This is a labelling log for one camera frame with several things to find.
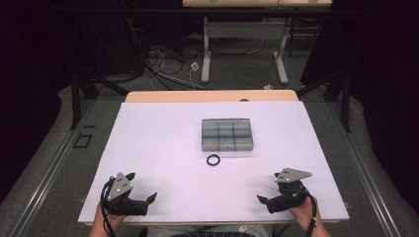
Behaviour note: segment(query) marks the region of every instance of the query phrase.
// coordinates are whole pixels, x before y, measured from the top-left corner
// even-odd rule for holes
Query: black cable
[[[102,192],[101,192],[101,199],[100,199],[100,205],[101,205],[101,212],[102,215],[104,217],[104,229],[107,232],[107,234],[111,237],[116,237],[114,230],[112,229],[111,223],[108,220],[108,214],[105,212],[105,207],[104,207],[104,202],[105,202],[105,190],[109,187],[111,181],[108,181],[105,183],[104,187],[102,188]]]
[[[308,224],[308,229],[307,232],[305,233],[305,237],[310,237],[311,233],[313,232],[313,229],[315,227],[315,220],[316,220],[316,215],[317,215],[317,204],[314,200],[314,197],[309,193],[308,189],[305,189],[305,191],[301,191],[301,190],[283,190],[283,192],[290,192],[290,193],[299,193],[299,194],[304,194],[307,195],[310,200],[311,200],[311,220],[310,223]]]
[[[283,235],[283,234],[284,234],[284,232],[286,232],[286,230],[287,230],[289,227],[290,227],[290,225],[286,225],[286,226],[284,226],[284,227],[280,230],[280,232],[278,232],[278,234],[277,234],[277,235],[275,235],[275,237],[280,237],[281,235]]]

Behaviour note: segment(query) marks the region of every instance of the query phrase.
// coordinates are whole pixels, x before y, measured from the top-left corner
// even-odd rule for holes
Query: gray carpet
[[[253,39],[225,39],[213,43],[222,45],[222,50],[240,52],[255,42]],[[212,55],[210,79],[208,84],[200,83],[200,70],[193,74],[194,82],[211,89],[251,90],[262,89],[264,85],[275,85],[275,89],[301,88],[298,80],[312,47],[312,39],[295,41],[293,58],[285,57],[285,67],[290,83],[281,85],[275,70],[272,51],[278,49],[277,41],[268,41],[262,52],[256,55]],[[189,81],[189,67],[193,61],[202,65],[201,57],[193,58],[186,63],[181,72],[173,75]],[[167,61],[162,68],[167,72],[179,69],[175,60]],[[128,90],[163,90],[156,80],[153,85],[147,73],[140,78],[121,85]],[[124,97],[119,96],[109,88],[97,86],[101,96],[95,102],[84,100],[84,105],[91,106],[87,111],[79,130],[72,134],[91,136],[87,148],[70,148],[63,152],[62,144],[68,140],[71,125],[71,104],[69,89],[61,92],[63,105],[56,124],[48,134],[40,150],[34,156],[27,170],[0,206],[0,236],[10,236],[18,223],[27,204],[31,201],[34,191],[42,178],[48,172],[57,154],[65,154],[57,176],[54,177],[46,196],[42,196],[41,206],[35,209],[33,219],[29,219],[26,236],[87,236],[90,228],[77,222],[82,207],[80,201],[90,188],[98,162],[111,132],[113,122],[118,114]],[[307,108],[316,134],[319,138],[326,159],[336,180],[343,200],[351,205],[348,209],[351,219],[337,224],[327,224],[332,236],[385,236],[377,214],[373,209],[370,197],[355,169],[352,158],[352,148],[348,145],[347,134],[336,120],[334,108],[339,103],[324,103],[321,95],[325,88],[320,87],[301,98]],[[388,204],[394,217],[400,236],[416,236],[419,232],[419,218],[396,192],[388,176],[380,167],[371,150],[368,130],[363,119],[363,108],[351,100],[350,126],[351,137],[367,163],[378,189]],[[137,236],[138,227],[124,226],[118,231],[118,236]],[[303,236],[296,225],[291,226],[284,236]]]

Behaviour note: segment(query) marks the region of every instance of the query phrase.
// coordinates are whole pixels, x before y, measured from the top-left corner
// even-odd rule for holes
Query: white table
[[[327,8],[331,0],[183,0],[184,7],[219,8],[219,7],[276,7],[291,8]],[[210,38],[275,39],[280,40],[278,51],[274,51],[275,64],[282,84],[288,84],[288,76],[283,63],[283,55],[290,26],[287,19],[275,22],[209,22],[204,17],[204,61],[201,80],[210,80]]]
[[[201,121],[216,118],[250,119],[253,151],[219,152],[220,163],[209,166]],[[125,224],[293,222],[287,211],[270,214],[256,197],[280,195],[274,174],[286,167],[312,173],[302,182],[318,198],[324,221],[349,218],[302,102],[123,103],[79,222],[93,222],[102,187],[118,172],[136,173],[130,198],[158,192],[146,216],[129,216]]]

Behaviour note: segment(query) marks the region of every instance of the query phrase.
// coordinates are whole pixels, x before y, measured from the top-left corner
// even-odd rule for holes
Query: electrical cable
[[[108,214],[105,212],[105,207],[104,207],[104,202],[105,202],[105,191],[106,189],[109,187],[111,181],[108,181],[105,183],[104,187],[102,188],[102,192],[101,192],[101,198],[100,198],[100,205],[101,205],[101,212],[102,215],[104,217],[104,229],[107,232],[107,234],[111,237],[116,237],[114,230],[112,229],[111,223],[109,222],[108,219]]]
[[[313,232],[313,229],[315,227],[315,221],[316,221],[316,216],[317,216],[317,204],[315,202],[314,197],[309,193],[308,189],[305,189],[304,192],[300,191],[300,190],[283,190],[283,192],[304,194],[304,195],[307,195],[310,198],[310,200],[311,200],[311,220],[310,220],[310,223],[308,224],[307,232],[305,233],[305,237],[310,237],[311,233]]]

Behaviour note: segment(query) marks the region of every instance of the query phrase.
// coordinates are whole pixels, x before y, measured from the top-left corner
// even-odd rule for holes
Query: metal desk leg
[[[289,31],[290,31],[290,27],[286,23],[284,31],[283,31],[283,37],[282,37],[283,40],[281,41],[280,51],[274,52],[274,59],[275,59],[275,64],[277,65],[278,75],[280,76],[281,84],[284,84],[284,85],[289,83],[286,68],[284,67],[284,63],[283,63],[283,55],[284,55],[284,50],[286,48],[287,37],[288,37]]]
[[[203,75],[201,81],[208,83],[210,80],[210,38],[209,38],[209,20],[207,17],[204,18],[204,64],[203,64]]]

